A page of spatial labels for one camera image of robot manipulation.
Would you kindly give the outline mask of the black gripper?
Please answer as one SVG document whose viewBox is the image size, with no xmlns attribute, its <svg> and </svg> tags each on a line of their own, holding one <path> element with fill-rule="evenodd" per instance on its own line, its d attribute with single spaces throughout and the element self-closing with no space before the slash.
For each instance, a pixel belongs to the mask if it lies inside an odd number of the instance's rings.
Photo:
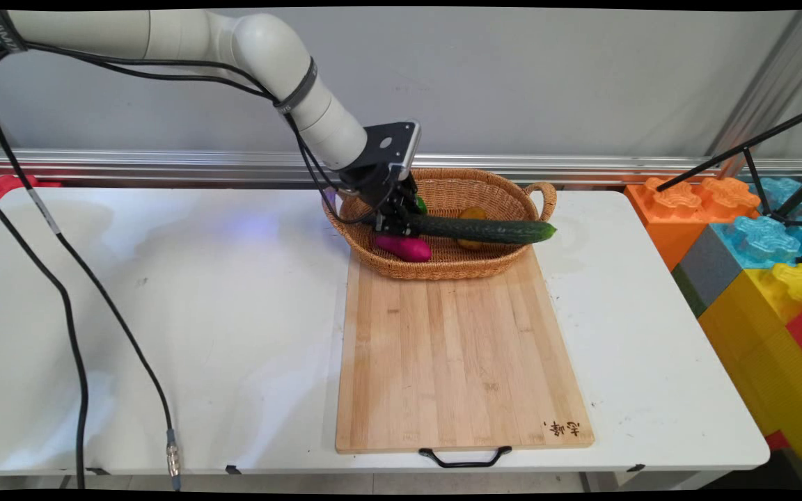
<svg viewBox="0 0 802 501">
<path fill-rule="evenodd" d="M 410 214 L 420 213 L 419 188 L 413 175 L 398 163 L 348 167 L 338 177 L 356 191 L 373 212 L 373 232 L 413 237 Z"/>
</svg>

